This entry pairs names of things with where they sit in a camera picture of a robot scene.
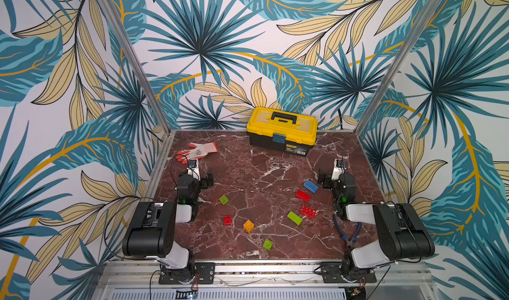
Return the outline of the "blue lego brick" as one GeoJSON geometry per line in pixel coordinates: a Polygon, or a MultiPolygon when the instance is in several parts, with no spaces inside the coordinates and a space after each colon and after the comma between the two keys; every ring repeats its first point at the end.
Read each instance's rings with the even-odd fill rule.
{"type": "Polygon", "coordinates": [[[318,190],[318,186],[310,180],[304,182],[304,187],[312,193],[316,193],[318,190]]]}

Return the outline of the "small green lego brick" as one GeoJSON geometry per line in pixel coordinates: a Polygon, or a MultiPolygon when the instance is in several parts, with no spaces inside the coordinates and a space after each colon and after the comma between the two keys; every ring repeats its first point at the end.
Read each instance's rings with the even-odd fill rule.
{"type": "Polygon", "coordinates": [[[226,205],[226,204],[228,204],[228,203],[229,203],[229,199],[228,199],[228,197],[227,197],[226,195],[222,195],[222,196],[220,197],[220,203],[221,203],[222,205],[226,205]]]}

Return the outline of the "yellow orange lego brick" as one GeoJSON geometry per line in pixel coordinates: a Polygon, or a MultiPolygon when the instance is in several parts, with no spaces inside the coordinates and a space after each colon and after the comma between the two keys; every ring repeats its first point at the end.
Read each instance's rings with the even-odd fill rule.
{"type": "Polygon", "coordinates": [[[254,224],[250,221],[250,220],[247,220],[244,224],[243,224],[243,228],[246,232],[248,233],[251,233],[254,229],[254,224]]]}

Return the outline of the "green square lego brick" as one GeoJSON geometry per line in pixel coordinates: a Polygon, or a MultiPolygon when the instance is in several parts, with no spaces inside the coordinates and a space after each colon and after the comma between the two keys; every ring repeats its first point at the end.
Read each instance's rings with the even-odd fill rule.
{"type": "Polygon", "coordinates": [[[267,251],[270,251],[273,247],[273,241],[269,240],[269,239],[266,239],[264,242],[263,242],[263,248],[267,251]]]}

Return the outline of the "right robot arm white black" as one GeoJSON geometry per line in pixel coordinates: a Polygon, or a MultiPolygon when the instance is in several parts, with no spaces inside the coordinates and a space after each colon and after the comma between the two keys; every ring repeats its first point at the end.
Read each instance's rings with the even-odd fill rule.
{"type": "Polygon", "coordinates": [[[318,183],[333,196],[334,226],[346,243],[343,260],[322,264],[326,283],[343,280],[375,282],[375,268],[392,263],[420,262],[435,254],[435,244],[416,210],[409,203],[366,204],[355,201],[355,177],[349,173],[319,173],[318,183]],[[376,228],[377,239],[355,248],[363,224],[376,228]]]}

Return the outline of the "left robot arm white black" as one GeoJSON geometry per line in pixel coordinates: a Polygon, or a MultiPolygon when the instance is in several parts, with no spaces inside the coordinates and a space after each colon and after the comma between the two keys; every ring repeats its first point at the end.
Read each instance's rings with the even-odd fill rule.
{"type": "Polygon", "coordinates": [[[213,175],[196,179],[179,175],[173,201],[139,203],[122,241],[125,257],[134,260],[154,258],[166,277],[180,284],[197,282],[200,272],[192,252],[175,240],[175,228],[180,223],[196,220],[201,190],[213,186],[213,175]]]}

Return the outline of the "small red lego brick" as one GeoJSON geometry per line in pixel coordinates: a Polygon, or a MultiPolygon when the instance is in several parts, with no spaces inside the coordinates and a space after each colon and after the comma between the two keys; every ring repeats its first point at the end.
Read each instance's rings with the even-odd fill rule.
{"type": "Polygon", "coordinates": [[[233,222],[233,219],[231,216],[224,216],[223,218],[223,224],[225,226],[231,226],[232,225],[232,222],[233,222]]]}

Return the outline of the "long green lego brick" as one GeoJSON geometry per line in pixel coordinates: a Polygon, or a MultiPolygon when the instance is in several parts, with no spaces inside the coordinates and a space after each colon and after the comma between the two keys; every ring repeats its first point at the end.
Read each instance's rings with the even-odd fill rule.
{"type": "Polygon", "coordinates": [[[297,226],[300,226],[302,224],[302,221],[303,221],[303,218],[301,218],[300,216],[298,216],[295,212],[293,211],[290,211],[288,214],[287,214],[287,218],[289,220],[291,220],[294,224],[296,224],[297,226]]]}

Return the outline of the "red white work glove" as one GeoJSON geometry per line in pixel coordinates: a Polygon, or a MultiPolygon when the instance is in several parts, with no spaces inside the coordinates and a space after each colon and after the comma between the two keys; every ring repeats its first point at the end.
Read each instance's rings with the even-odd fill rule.
{"type": "Polygon", "coordinates": [[[177,153],[177,160],[182,164],[187,164],[192,159],[201,159],[208,154],[218,152],[218,148],[215,142],[206,144],[189,143],[189,149],[179,151],[177,153]]]}

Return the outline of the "yellow black toolbox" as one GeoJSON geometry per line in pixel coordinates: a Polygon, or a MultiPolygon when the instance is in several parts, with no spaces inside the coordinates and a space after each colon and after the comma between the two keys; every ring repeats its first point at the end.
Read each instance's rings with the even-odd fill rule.
{"type": "Polygon", "coordinates": [[[318,121],[312,116],[257,107],[247,123],[252,146],[306,157],[317,140],[318,121]]]}

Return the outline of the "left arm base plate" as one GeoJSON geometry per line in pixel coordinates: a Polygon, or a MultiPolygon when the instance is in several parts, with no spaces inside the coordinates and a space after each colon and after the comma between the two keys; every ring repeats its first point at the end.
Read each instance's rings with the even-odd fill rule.
{"type": "Polygon", "coordinates": [[[160,265],[160,285],[190,285],[197,282],[199,285],[212,285],[216,271],[213,262],[189,263],[183,269],[168,269],[160,265]]]}

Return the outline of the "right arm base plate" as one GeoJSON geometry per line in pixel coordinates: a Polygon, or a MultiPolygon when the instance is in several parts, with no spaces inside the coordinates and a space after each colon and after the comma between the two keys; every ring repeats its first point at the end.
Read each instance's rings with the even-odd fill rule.
{"type": "Polygon", "coordinates": [[[359,269],[343,262],[322,262],[315,273],[322,276],[325,284],[364,284],[377,281],[373,269],[359,269]]]}

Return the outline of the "aluminium front frame rail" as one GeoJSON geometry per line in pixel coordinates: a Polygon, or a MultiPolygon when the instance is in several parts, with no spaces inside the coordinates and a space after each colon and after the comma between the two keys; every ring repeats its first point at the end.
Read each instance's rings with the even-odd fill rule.
{"type": "Polygon", "coordinates": [[[93,299],[440,299],[423,263],[392,264],[372,271],[376,280],[326,283],[323,260],[199,260],[196,285],[163,284],[152,261],[107,265],[93,299]]]}

